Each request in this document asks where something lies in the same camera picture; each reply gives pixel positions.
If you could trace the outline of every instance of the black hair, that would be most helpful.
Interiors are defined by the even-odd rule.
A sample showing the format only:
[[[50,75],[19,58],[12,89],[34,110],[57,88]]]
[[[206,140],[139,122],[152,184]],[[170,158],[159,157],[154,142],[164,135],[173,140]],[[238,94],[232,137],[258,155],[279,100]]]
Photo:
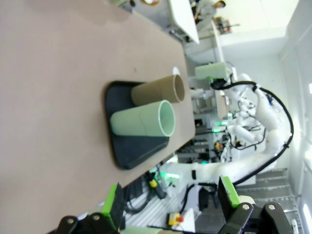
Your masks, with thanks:
[[[223,0],[219,1],[219,3],[221,3],[223,5],[223,7],[226,6],[225,1],[223,1]]]

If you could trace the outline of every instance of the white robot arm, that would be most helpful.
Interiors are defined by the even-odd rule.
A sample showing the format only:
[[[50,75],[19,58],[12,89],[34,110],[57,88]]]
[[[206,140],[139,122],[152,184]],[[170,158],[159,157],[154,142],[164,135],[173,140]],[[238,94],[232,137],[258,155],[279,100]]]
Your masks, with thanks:
[[[183,163],[166,163],[160,168],[163,175],[175,175],[170,177],[171,183],[175,184],[175,192],[182,191],[187,184],[190,183],[215,183],[217,184],[220,176],[229,176],[234,184],[241,183],[264,168],[272,164],[288,147],[293,137],[293,123],[291,117],[284,104],[272,92],[259,87],[255,82],[252,82],[246,74],[239,76],[240,81],[232,84],[223,82],[221,87],[214,89],[223,90],[224,93],[234,101],[240,101],[243,104],[250,102],[242,95],[248,88],[252,88],[257,96],[258,102],[254,110],[242,108],[242,112],[246,112],[247,116],[252,116],[253,125],[257,123],[263,125],[266,129],[265,149],[250,157],[234,162],[226,163],[209,163],[209,164],[183,164]],[[290,132],[285,132],[285,123],[280,120],[274,106],[271,105],[265,93],[269,93],[274,97],[277,107],[282,107],[290,122]],[[252,134],[245,128],[243,118],[233,120],[228,126],[229,134],[238,135],[250,143],[260,141],[263,138],[261,134]]]

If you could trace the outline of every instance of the brown cup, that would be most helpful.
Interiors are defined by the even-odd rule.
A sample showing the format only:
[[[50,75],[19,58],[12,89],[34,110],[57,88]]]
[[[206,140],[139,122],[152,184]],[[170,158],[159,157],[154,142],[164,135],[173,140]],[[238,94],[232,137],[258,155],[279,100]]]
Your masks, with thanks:
[[[137,106],[156,101],[182,102],[184,85],[179,75],[172,75],[152,82],[138,85],[131,91],[131,99]]]

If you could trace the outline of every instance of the black tray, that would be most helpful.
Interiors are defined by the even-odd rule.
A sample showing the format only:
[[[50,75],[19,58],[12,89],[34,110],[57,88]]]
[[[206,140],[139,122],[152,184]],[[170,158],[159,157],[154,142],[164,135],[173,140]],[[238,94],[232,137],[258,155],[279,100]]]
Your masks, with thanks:
[[[110,118],[116,111],[136,107],[131,90],[141,82],[114,81],[105,93],[106,119],[116,163],[122,169],[132,169],[168,145],[169,137],[117,136],[112,132]]]

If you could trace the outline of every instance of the bolt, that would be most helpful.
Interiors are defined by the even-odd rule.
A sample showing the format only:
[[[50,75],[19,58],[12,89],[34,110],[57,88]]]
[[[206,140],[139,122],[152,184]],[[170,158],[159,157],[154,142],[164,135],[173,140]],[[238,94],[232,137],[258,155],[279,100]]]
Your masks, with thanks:
[[[69,219],[67,220],[67,222],[68,222],[69,224],[72,224],[72,223],[74,222],[74,220],[73,220],[72,218],[69,218]]]
[[[98,215],[95,215],[95,216],[93,216],[93,219],[94,219],[94,220],[99,220],[99,216],[98,216]]]
[[[243,205],[243,209],[244,209],[244,210],[249,210],[249,205],[244,204],[244,205]]]
[[[269,209],[270,210],[275,210],[275,206],[274,205],[269,205]]]

